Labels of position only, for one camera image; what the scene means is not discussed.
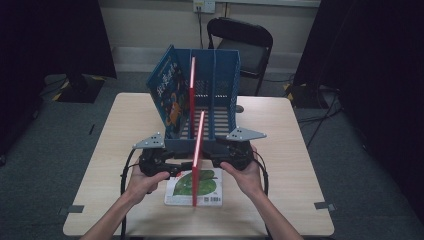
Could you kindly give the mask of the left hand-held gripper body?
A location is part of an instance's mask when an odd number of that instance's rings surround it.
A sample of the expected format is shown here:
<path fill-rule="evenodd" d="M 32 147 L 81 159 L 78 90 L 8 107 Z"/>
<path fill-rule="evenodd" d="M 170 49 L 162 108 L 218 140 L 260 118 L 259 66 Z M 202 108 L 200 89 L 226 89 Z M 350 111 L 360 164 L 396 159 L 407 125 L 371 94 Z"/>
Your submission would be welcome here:
<path fill-rule="evenodd" d="M 140 171 L 146 176 L 154 176 L 161 172 L 161 167 L 165 163 L 166 153 L 164 138 L 157 132 L 132 146 L 133 149 L 141 149 L 139 156 Z"/>

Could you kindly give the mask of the black curtain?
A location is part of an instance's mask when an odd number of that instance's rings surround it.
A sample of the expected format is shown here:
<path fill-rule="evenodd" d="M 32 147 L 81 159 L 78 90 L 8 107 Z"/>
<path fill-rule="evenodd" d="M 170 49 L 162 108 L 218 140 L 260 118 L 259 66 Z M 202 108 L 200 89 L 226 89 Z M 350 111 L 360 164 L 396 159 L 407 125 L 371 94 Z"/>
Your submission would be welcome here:
<path fill-rule="evenodd" d="M 321 0 L 294 82 L 339 90 L 424 220 L 424 0 Z"/>
<path fill-rule="evenodd" d="M 99 0 L 0 0 L 0 156 L 54 74 L 116 76 Z"/>

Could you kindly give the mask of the white wall socket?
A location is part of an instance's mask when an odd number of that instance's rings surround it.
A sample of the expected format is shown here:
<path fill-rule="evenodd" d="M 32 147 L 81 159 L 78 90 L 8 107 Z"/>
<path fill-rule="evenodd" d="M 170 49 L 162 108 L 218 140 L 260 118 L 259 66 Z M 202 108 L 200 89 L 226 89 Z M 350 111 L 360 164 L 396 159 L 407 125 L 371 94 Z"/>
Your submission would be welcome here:
<path fill-rule="evenodd" d="M 195 13 L 214 14 L 216 2 L 214 0 L 193 0 L 193 11 Z"/>

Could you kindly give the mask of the black folding chair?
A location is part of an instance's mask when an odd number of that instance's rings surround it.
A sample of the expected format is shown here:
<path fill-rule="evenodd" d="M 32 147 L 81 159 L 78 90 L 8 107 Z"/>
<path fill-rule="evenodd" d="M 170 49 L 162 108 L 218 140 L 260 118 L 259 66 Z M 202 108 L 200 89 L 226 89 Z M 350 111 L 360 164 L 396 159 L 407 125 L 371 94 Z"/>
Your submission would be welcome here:
<path fill-rule="evenodd" d="M 227 17 L 211 19 L 207 24 L 208 48 L 237 50 L 240 56 L 240 74 L 257 79 L 255 96 L 263 83 L 273 47 L 271 33 L 255 25 Z"/>

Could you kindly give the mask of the black stand base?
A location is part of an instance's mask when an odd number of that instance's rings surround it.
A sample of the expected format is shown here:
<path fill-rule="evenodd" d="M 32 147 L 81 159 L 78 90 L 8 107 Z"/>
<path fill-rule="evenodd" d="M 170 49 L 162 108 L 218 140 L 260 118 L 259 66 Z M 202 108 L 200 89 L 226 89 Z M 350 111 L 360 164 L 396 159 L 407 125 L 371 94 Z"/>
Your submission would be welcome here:
<path fill-rule="evenodd" d="M 70 103 L 94 103 L 104 83 L 105 79 L 100 76 L 66 77 L 64 84 L 54 95 L 53 100 Z"/>
<path fill-rule="evenodd" d="M 286 98 L 296 109 L 328 109 L 329 106 L 321 92 L 306 85 L 295 86 L 287 84 L 284 86 Z"/>

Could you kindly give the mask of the white book with green leaf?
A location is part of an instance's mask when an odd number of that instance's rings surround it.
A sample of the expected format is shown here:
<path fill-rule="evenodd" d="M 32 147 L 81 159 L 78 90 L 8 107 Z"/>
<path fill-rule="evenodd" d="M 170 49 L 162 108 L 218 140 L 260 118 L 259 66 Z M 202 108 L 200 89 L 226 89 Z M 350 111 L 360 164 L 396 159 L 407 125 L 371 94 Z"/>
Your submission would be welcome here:
<path fill-rule="evenodd" d="M 196 181 L 196 206 L 223 205 L 222 170 L 206 169 L 199 172 Z M 183 171 L 171 177 L 166 184 L 164 203 L 170 206 L 193 206 L 192 171 Z"/>

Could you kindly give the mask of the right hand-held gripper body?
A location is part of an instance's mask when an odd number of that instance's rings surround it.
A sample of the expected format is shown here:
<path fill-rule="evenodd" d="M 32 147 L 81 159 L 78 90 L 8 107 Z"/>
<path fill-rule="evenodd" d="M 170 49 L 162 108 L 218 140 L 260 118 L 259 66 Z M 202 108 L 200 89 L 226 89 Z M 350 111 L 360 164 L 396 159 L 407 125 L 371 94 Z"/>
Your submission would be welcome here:
<path fill-rule="evenodd" d="M 254 159 L 251 140 L 266 138 L 267 134 L 237 126 L 222 138 L 223 144 L 229 151 L 226 159 L 237 170 L 244 170 Z"/>

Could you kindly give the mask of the red picture book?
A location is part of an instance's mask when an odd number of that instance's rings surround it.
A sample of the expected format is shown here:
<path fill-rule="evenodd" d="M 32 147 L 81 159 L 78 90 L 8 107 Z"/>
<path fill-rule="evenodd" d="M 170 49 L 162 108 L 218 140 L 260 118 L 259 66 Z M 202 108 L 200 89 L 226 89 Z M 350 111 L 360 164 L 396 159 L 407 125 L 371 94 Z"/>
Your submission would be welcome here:
<path fill-rule="evenodd" d="M 205 111 L 200 112 L 199 125 L 197 130 L 196 144 L 193 155 L 193 164 L 192 164 L 192 206 L 197 206 L 197 192 L 199 188 L 199 178 L 201 171 L 201 155 L 202 155 L 202 143 L 203 143 L 203 132 L 204 132 L 204 120 L 205 120 Z"/>
<path fill-rule="evenodd" d="M 195 69 L 196 68 L 196 57 L 191 57 L 191 68 L 190 68 L 190 84 L 189 84 L 189 103 L 190 103 L 190 139 L 194 138 L 195 132 Z"/>

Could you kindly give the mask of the person's left hand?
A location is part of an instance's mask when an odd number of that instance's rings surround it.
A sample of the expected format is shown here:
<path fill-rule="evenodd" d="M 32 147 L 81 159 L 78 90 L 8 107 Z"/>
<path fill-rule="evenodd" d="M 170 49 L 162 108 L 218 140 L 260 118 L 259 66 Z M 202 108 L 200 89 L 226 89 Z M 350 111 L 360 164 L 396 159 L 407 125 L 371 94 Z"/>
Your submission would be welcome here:
<path fill-rule="evenodd" d="M 140 203 L 147 194 L 155 191 L 158 184 L 168 177 L 169 173 L 166 171 L 149 177 L 142 173 L 139 167 L 134 167 L 131 172 L 129 184 L 124 192 L 124 198 L 134 206 Z"/>

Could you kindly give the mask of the person's right hand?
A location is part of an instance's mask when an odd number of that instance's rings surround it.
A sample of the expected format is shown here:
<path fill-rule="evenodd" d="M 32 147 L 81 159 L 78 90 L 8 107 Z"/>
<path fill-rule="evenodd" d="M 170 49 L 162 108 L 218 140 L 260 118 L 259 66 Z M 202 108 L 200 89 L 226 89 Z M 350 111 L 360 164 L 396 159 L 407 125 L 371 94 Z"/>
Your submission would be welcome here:
<path fill-rule="evenodd" d="M 240 190 L 250 199 L 264 194 L 260 169 L 256 160 L 257 157 L 254 157 L 244 170 L 237 170 L 228 162 L 220 163 L 220 167 L 235 179 Z"/>

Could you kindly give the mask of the blue cartoon picture book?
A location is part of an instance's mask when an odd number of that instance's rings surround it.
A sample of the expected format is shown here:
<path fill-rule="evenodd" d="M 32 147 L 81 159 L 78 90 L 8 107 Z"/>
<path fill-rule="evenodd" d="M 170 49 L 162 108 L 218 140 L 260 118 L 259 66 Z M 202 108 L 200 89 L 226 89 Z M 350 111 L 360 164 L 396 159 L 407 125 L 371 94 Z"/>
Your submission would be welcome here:
<path fill-rule="evenodd" d="M 170 45 L 147 80 L 146 86 L 170 139 L 181 137 L 189 114 L 188 80 L 177 52 Z"/>

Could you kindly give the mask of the grey tape strip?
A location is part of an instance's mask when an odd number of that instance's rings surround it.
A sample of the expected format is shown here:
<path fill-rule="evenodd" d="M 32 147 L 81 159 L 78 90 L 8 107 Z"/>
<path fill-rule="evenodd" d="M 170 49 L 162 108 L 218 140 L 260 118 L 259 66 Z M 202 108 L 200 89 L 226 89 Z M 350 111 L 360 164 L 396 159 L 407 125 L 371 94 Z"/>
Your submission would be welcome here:
<path fill-rule="evenodd" d="M 59 215 L 63 215 L 66 216 L 69 213 L 82 213 L 84 209 L 83 205 L 71 205 L 68 207 L 62 207 L 59 211 L 58 214 Z"/>
<path fill-rule="evenodd" d="M 329 212 L 335 211 L 336 206 L 333 203 L 327 203 L 327 202 L 315 202 L 314 206 L 317 210 L 320 209 L 327 209 Z"/>

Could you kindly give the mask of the blue plastic file rack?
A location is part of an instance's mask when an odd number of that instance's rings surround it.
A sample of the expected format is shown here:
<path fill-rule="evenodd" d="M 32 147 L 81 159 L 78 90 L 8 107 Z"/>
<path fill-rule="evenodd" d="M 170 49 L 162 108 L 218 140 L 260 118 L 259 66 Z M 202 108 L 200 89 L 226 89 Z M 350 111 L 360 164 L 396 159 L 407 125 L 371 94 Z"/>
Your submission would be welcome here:
<path fill-rule="evenodd" d="M 195 70 L 195 132 L 190 139 L 190 103 L 188 120 L 181 137 L 165 135 L 165 146 L 175 152 L 189 153 L 194 149 L 199 115 L 205 111 L 204 141 L 212 142 L 236 128 L 236 103 L 239 84 L 239 53 L 233 50 L 176 49 L 183 74 L 190 82 L 191 57 L 196 57 Z"/>

